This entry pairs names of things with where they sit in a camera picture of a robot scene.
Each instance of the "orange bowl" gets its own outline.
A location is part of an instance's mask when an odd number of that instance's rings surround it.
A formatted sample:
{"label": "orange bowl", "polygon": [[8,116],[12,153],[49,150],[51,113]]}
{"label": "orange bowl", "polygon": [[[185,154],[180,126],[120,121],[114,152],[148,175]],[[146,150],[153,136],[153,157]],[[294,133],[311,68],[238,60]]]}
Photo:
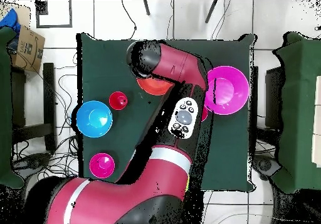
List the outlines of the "orange bowl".
{"label": "orange bowl", "polygon": [[172,83],[169,83],[167,81],[154,78],[138,78],[137,83],[139,84],[142,90],[144,90],[148,94],[155,96],[164,95],[168,91],[168,89],[173,85]]}

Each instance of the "table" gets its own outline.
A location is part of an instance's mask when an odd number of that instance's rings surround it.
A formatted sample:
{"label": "table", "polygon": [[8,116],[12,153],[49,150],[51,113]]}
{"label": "table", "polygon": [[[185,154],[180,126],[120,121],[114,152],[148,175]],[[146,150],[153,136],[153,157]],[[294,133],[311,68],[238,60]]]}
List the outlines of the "table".
{"label": "table", "polygon": [[[238,41],[170,40],[176,48],[207,57],[206,69],[230,65],[241,70],[250,80],[250,47],[254,35],[244,35]],[[124,172],[145,124],[159,104],[161,97],[145,93],[125,61],[128,46],[134,41],[93,40],[81,35],[82,82],[78,86],[83,102],[98,100],[108,105],[114,91],[126,93],[129,104],[121,111],[112,110],[113,126],[109,132],[96,139],[83,137],[83,167],[80,176],[94,177],[89,170],[90,158],[106,152],[115,160],[114,173],[104,181],[115,182]],[[214,115],[213,135],[208,161],[205,165],[202,189],[249,191],[247,181],[248,161],[248,108],[244,106],[233,115]]]}

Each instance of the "bowl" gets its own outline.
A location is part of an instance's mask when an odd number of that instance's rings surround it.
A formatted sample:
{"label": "bowl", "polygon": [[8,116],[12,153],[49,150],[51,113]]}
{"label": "bowl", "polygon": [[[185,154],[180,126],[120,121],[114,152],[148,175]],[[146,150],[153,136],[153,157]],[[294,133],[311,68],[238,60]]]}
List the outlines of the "bowl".
{"label": "bowl", "polygon": [[78,130],[87,137],[97,138],[105,135],[112,126],[110,109],[102,102],[91,100],[85,102],[76,115]]}
{"label": "bowl", "polygon": [[107,153],[98,153],[91,158],[89,169],[95,177],[105,179],[113,174],[115,161]]}
{"label": "bowl", "polygon": [[159,80],[156,78],[137,79],[137,83],[142,90],[148,94],[160,96],[164,95],[168,89],[173,85],[165,80]]}
{"label": "bowl", "polygon": [[208,72],[205,106],[219,115],[233,114],[245,105],[250,88],[244,74],[230,66],[216,67]]}

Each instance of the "blue object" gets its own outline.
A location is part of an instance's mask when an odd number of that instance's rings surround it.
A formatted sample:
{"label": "blue object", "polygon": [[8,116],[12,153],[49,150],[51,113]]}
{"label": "blue object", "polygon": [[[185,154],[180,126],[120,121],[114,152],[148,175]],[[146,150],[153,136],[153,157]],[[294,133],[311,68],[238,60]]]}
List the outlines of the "blue object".
{"label": "blue object", "polygon": [[91,100],[85,102],[76,115],[78,130],[91,138],[105,135],[112,126],[113,118],[110,109],[102,102]]}
{"label": "blue object", "polygon": [[8,14],[0,21],[0,27],[8,26],[12,28],[17,36],[20,34],[20,24],[18,23],[18,15],[14,9],[11,9]]}

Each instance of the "cardboard box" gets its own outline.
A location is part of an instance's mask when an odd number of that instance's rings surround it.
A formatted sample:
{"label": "cardboard box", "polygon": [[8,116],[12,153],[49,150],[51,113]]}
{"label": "cardboard box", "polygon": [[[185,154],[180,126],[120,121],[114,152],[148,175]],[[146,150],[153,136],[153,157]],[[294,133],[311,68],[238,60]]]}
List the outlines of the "cardboard box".
{"label": "cardboard box", "polygon": [[30,9],[25,6],[1,3],[0,20],[11,8],[17,12],[18,23],[21,25],[17,53],[11,54],[11,63],[14,67],[39,73],[45,38],[29,29]]}
{"label": "cardboard box", "polygon": [[14,67],[39,73],[43,57],[45,38],[21,26],[17,54],[11,55],[11,63]]}

